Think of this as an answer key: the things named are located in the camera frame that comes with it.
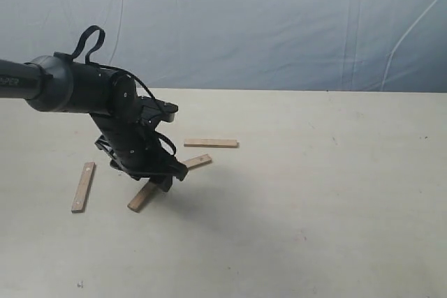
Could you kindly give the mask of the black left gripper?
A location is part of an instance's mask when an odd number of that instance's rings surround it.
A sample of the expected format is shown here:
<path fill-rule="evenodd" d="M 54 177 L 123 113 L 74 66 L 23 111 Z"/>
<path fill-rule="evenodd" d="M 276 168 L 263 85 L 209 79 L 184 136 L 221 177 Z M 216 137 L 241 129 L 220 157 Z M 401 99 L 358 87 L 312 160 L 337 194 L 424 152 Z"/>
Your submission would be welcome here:
<path fill-rule="evenodd" d="M 140 124 L 128 124 L 114 117 L 90 114 L 101 136 L 96 147 L 110 158 L 110 167 L 130 178 L 150 179 L 160 191 L 167 193 L 173 177 L 183 181 L 189 169 L 181 162 L 174 162 L 158 140 L 146 139 Z"/>

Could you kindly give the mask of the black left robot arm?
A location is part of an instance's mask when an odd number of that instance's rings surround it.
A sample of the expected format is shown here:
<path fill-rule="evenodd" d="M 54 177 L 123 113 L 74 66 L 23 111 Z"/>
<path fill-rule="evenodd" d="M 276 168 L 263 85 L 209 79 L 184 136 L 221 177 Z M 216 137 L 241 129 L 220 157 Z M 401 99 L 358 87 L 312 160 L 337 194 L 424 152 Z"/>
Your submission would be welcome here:
<path fill-rule="evenodd" d="M 150 91 L 138 95 L 140 80 L 112 66 L 81 64 L 66 55 L 42 56 L 25 64 L 1 61 L 1 97 L 25 100 L 39 112 L 88 114 L 101 132 L 96 147 L 110 167 L 135 180 L 148 179 L 163 192 L 187 176 L 175 145 L 157 131 L 174 120 L 178 106 Z"/>

